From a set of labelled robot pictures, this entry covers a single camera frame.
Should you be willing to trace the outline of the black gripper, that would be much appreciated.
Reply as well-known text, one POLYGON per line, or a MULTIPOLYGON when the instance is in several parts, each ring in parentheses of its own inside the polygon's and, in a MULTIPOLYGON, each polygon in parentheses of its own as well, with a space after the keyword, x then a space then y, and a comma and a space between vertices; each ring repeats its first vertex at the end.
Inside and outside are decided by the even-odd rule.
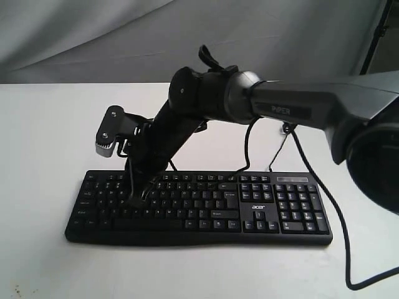
POLYGON ((133 207, 146 206, 150 193, 156 189, 158 176, 169 161, 206 120, 197 116, 181 115, 164 105, 151 123, 141 127, 140 134, 127 148, 130 193, 127 203, 133 207))

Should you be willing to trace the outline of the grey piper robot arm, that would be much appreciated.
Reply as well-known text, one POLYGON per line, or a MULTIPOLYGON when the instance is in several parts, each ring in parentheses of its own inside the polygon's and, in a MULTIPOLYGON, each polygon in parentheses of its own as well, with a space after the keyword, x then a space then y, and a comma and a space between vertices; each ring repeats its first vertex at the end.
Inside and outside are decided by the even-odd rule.
POLYGON ((398 212, 396 71, 289 83, 249 71, 180 69, 167 101, 129 151, 134 205, 199 126, 209 120, 250 125, 260 118, 322 130, 334 163, 346 163, 359 190, 398 212))

